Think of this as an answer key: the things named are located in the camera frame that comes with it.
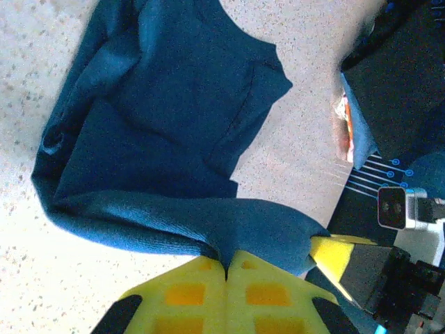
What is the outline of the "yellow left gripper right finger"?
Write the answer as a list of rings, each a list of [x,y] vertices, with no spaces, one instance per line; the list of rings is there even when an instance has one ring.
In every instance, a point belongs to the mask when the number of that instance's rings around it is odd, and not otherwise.
[[[329,291],[245,251],[227,272],[226,334],[360,334]]]

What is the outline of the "folded grey-blue t-shirt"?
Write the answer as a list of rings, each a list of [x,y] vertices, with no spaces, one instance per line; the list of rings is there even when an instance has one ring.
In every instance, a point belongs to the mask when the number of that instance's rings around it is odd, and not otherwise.
[[[340,80],[351,109],[354,147],[353,166],[355,169],[360,169],[372,154],[378,152],[378,147],[371,130],[362,115],[357,98],[343,72],[340,74]]]

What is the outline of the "black draped cloth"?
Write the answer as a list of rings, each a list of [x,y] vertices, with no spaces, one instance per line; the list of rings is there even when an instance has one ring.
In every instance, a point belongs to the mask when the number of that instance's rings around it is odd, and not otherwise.
[[[387,0],[343,60],[385,159],[445,151],[445,0]]]

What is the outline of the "dark blue jeans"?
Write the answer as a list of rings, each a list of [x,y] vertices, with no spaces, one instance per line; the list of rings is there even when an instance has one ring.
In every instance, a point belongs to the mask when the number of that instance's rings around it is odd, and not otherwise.
[[[32,181],[58,227],[139,253],[247,251],[300,275],[327,230],[231,180],[291,89],[273,44],[219,0],[99,0],[42,133]]]

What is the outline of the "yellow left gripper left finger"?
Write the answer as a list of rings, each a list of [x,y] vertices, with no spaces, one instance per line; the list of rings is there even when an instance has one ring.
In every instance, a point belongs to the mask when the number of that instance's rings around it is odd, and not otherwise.
[[[126,291],[91,334],[225,334],[225,271],[208,257]]]

